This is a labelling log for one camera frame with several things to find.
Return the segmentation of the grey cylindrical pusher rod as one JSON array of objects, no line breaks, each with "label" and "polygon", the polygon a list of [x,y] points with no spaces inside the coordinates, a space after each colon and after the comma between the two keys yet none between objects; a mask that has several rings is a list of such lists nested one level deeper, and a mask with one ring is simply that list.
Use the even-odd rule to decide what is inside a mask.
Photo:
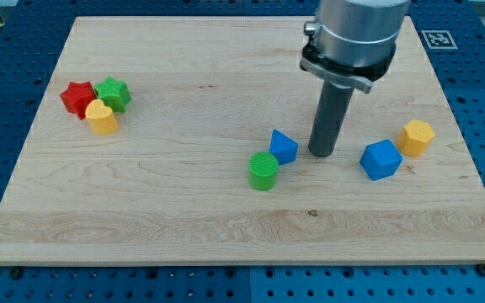
[{"label": "grey cylindrical pusher rod", "polygon": [[354,89],[325,82],[317,106],[308,149],[315,157],[329,157],[335,148]]}]

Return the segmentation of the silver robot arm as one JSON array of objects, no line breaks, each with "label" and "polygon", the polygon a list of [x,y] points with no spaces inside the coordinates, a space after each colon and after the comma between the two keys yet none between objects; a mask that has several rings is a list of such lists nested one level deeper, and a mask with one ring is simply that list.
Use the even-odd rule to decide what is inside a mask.
[{"label": "silver robot arm", "polygon": [[354,90],[369,93],[386,74],[409,6],[409,0],[322,0],[304,24],[300,68],[323,80],[312,155],[333,153]]}]

